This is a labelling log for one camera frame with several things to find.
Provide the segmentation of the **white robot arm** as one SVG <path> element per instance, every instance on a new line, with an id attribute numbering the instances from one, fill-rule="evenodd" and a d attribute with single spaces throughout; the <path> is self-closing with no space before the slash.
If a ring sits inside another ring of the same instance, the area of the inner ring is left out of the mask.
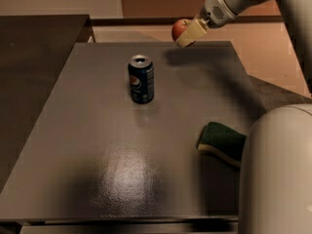
<path id="1" fill-rule="evenodd" d="M 185 47 L 267 0 L 206 0 L 176 39 Z M 312 79 L 312 0 L 276 0 L 307 84 Z M 239 234 L 312 234 L 312 105 L 273 109 L 243 151 Z"/>

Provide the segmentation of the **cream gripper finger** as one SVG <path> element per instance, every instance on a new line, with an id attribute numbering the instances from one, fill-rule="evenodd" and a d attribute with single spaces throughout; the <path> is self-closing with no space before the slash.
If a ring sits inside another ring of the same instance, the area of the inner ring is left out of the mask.
<path id="1" fill-rule="evenodd" d="M 184 48 L 192 45 L 199 38 L 207 33 L 206 22 L 201 19 L 191 19 L 187 29 L 175 41 L 180 47 Z"/>

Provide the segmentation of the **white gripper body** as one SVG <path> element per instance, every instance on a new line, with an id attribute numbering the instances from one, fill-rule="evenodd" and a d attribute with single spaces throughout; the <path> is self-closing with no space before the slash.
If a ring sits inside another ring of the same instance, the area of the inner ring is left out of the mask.
<path id="1" fill-rule="evenodd" d="M 205 0 L 200 11 L 200 18 L 208 28 L 221 28 L 236 17 L 225 0 Z"/>

